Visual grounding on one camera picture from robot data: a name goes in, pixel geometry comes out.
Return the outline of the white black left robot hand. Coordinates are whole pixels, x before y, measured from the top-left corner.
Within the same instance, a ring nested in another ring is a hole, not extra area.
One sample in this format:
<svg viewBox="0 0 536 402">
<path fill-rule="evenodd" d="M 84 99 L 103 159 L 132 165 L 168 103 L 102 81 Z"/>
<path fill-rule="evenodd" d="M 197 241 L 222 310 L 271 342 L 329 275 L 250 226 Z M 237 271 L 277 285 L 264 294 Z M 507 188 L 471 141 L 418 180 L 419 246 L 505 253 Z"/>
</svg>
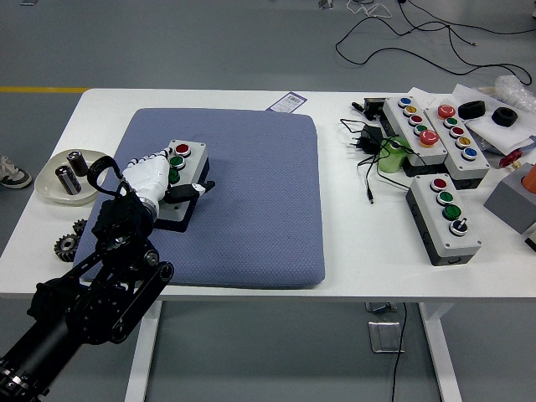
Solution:
<svg viewBox="0 0 536 402">
<path fill-rule="evenodd" d="M 192 201 L 210 191 L 214 181 L 181 184 L 168 190 L 170 164 L 168 149 L 141 159 L 132 159 L 123 171 L 123 177 L 142 204 L 158 214 L 160 202 L 179 204 Z"/>
</svg>

